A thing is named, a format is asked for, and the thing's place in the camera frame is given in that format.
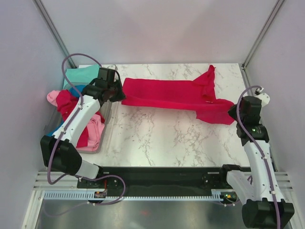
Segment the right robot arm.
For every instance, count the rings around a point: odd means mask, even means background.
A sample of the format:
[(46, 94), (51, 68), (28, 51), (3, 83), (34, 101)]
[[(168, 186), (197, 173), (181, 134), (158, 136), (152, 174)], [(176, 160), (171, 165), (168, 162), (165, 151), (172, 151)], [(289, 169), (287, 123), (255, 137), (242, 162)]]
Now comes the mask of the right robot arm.
[(276, 180), (269, 136), (260, 124), (262, 107), (270, 102), (266, 93), (239, 99), (228, 112), (237, 122), (236, 133), (247, 154), (252, 181), (240, 166), (223, 165), (218, 182), (232, 187), (242, 203), (242, 218), (251, 229), (283, 229), (295, 213), (286, 202)]

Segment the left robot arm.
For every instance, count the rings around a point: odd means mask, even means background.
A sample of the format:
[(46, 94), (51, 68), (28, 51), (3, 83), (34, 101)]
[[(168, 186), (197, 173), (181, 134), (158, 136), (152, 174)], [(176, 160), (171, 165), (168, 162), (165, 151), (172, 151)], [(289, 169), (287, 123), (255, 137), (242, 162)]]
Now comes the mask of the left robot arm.
[(105, 177), (99, 173), (100, 168), (82, 159), (76, 149), (81, 133), (89, 120), (106, 102), (118, 102), (125, 99), (120, 74), (116, 69), (99, 68), (94, 78), (82, 91), (78, 91), (79, 100), (71, 114), (53, 135), (43, 136), (41, 151), (43, 162), (47, 167), (48, 182), (51, 171), (65, 175), (82, 177), (93, 187), (101, 187)]

